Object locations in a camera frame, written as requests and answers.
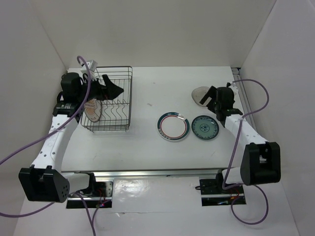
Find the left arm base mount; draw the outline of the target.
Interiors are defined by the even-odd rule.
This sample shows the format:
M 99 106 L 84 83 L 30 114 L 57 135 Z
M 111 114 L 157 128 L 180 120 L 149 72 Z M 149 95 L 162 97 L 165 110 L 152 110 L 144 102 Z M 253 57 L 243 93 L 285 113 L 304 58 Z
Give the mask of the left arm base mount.
M 113 196 L 113 181 L 96 181 L 92 187 L 79 190 L 80 196 L 85 201 L 88 209 L 111 208 Z M 67 209 L 81 209 L 85 205 L 81 198 L 76 194 L 71 194 L 66 203 Z

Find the blue patterned plate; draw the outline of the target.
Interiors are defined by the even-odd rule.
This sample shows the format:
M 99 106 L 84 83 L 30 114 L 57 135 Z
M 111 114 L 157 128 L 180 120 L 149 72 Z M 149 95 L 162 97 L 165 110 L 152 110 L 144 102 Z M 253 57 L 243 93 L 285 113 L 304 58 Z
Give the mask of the blue patterned plate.
M 191 129 L 196 137 L 202 140 L 212 140 L 219 134 L 219 124 L 210 116 L 197 116 L 191 124 Z

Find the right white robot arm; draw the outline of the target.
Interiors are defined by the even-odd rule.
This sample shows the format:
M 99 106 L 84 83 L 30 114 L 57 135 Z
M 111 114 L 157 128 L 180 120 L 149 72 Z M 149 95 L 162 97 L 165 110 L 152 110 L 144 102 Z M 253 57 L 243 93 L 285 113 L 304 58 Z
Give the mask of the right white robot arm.
M 216 115 L 217 121 L 236 138 L 228 167 L 218 171 L 215 188 L 221 193 L 240 185 L 277 183 L 281 180 L 281 150 L 276 142 L 260 136 L 246 121 L 246 114 L 234 108 L 230 87 L 210 87 L 200 100 Z

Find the orange sunburst plate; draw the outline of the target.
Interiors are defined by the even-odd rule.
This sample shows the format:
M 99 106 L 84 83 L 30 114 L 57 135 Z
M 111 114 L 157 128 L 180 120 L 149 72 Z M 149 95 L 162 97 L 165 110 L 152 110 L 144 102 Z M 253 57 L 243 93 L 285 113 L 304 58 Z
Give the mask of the orange sunburst plate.
M 92 99 L 84 104 L 84 112 L 91 122 L 98 122 L 102 114 L 102 102 Z

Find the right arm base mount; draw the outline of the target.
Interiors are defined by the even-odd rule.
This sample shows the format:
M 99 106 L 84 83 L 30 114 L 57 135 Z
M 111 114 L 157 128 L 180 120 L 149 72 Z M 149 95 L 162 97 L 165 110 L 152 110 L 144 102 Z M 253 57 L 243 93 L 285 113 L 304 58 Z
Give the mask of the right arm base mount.
M 246 205 L 246 197 L 243 187 L 234 187 L 228 190 L 221 188 L 221 180 L 216 174 L 199 175 L 199 184 L 195 187 L 201 195 L 203 207 Z

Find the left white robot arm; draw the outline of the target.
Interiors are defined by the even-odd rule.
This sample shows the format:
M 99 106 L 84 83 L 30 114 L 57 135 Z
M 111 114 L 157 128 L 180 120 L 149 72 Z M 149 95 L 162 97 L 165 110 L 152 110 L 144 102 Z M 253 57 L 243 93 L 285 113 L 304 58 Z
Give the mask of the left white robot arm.
M 50 137 L 45 139 L 37 158 L 28 168 L 19 172 L 19 181 L 29 201 L 63 203 L 69 196 L 81 191 L 92 196 L 99 184 L 93 173 L 74 172 L 61 174 L 63 157 L 70 138 L 78 126 L 84 104 L 96 99 L 100 102 L 117 98 L 124 89 L 115 85 L 107 75 L 103 75 L 101 84 L 98 80 L 88 80 L 78 73 L 62 75 L 62 91 L 57 97 L 53 110 Z

